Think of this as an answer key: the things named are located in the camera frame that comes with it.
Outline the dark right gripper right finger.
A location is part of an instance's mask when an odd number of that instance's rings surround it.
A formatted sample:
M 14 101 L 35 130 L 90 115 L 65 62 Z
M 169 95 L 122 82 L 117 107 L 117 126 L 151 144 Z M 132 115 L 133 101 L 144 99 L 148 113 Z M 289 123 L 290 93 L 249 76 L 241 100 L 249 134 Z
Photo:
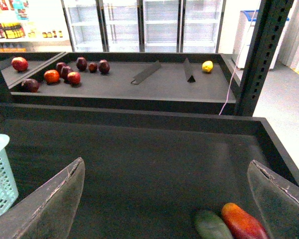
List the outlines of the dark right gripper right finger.
M 299 187 L 256 160 L 247 178 L 269 237 L 299 239 Z

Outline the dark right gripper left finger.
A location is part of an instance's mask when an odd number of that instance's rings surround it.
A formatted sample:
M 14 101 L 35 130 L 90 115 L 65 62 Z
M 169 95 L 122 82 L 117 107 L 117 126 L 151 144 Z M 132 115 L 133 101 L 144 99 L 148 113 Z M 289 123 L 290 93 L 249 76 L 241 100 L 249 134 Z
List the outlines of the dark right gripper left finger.
M 77 158 L 0 216 L 0 239 L 65 239 L 84 187 L 85 163 Z

